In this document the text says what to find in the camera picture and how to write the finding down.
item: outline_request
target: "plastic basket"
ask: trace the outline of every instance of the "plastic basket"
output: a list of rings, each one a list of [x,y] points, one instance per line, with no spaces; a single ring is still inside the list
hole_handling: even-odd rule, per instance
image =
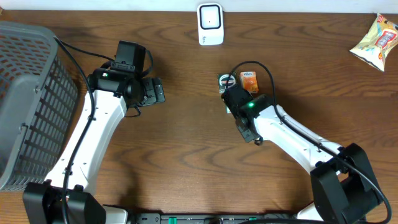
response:
[[[0,22],[0,190],[43,182],[62,151],[78,92],[53,36]]]

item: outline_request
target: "wooden table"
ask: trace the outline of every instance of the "wooden table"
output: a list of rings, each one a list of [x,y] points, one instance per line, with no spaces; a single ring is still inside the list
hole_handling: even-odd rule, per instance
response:
[[[259,60],[274,74],[279,104],[317,134],[362,146],[394,210],[398,210],[398,49],[382,73],[349,53],[374,14],[224,14],[219,46],[198,43],[194,12],[4,11],[1,19],[45,26],[76,47],[114,55],[119,40],[154,56],[153,77],[166,102],[124,118],[98,176],[100,203],[165,213],[299,211],[312,201],[308,174],[273,143],[246,144],[226,114],[217,73]],[[398,15],[387,15],[398,21]],[[85,89],[61,53],[81,96]],[[104,60],[73,52],[89,74]],[[271,93],[257,66],[261,93]],[[26,223],[22,192],[0,193],[0,223]],[[383,205],[368,218],[380,221]]]

